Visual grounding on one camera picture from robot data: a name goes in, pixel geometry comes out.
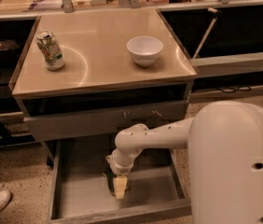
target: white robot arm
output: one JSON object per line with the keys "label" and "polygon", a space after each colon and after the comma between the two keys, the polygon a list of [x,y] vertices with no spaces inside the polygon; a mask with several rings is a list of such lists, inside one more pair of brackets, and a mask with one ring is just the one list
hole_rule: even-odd
{"label": "white robot arm", "polygon": [[145,148],[188,145],[193,223],[263,223],[263,108],[216,102],[193,119],[152,130],[134,125],[115,142],[107,160],[121,176]]}

